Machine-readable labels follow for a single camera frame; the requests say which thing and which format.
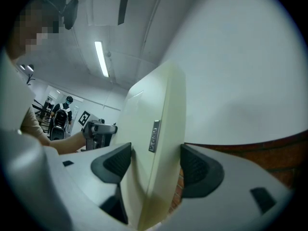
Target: man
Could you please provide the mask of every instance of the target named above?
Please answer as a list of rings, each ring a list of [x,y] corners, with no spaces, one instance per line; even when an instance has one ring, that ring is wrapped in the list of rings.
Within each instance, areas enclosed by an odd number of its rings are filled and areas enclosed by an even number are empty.
[[[57,32],[66,0],[32,0],[18,16],[5,46],[12,62],[40,43],[44,32]],[[43,133],[33,108],[30,107],[21,125],[23,133],[36,137],[42,145],[55,148],[59,154],[73,153],[86,145],[82,132],[64,140],[50,141]]]
[[[55,113],[59,110],[59,109],[64,109],[67,111],[67,116],[68,116],[68,124],[71,125],[72,124],[72,111],[69,108],[69,105],[73,102],[73,98],[71,96],[68,96],[66,98],[65,103],[58,103],[52,110],[51,112],[51,117],[54,117]]]

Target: beige shirt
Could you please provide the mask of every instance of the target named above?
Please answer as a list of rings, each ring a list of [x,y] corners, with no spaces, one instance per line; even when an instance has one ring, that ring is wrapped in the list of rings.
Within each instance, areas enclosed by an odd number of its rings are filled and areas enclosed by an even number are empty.
[[[43,129],[39,125],[37,118],[35,117],[35,113],[33,108],[30,107],[24,117],[24,120],[21,124],[20,130],[23,133],[30,134],[35,138],[38,138],[41,134],[43,134]]]

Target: fluorescent light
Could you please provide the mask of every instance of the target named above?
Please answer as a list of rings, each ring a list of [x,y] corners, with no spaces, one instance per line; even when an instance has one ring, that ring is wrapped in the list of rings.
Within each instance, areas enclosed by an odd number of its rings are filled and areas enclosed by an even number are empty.
[[[27,68],[33,72],[33,69],[29,65],[27,65]]]
[[[94,42],[94,44],[95,44],[96,53],[97,53],[98,60],[99,60],[100,65],[101,65],[101,69],[102,69],[103,75],[105,77],[109,77],[109,74],[108,74],[108,71],[107,71],[107,67],[106,67],[105,58],[104,58],[102,42],[96,41],[96,42]]]

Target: metal label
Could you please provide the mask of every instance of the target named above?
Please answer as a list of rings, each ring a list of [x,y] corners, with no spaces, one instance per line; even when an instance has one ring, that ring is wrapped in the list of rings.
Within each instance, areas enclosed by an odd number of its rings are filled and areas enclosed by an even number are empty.
[[[150,138],[150,145],[149,145],[149,151],[153,153],[156,152],[159,129],[160,129],[160,121],[159,120],[154,121],[152,134]]]

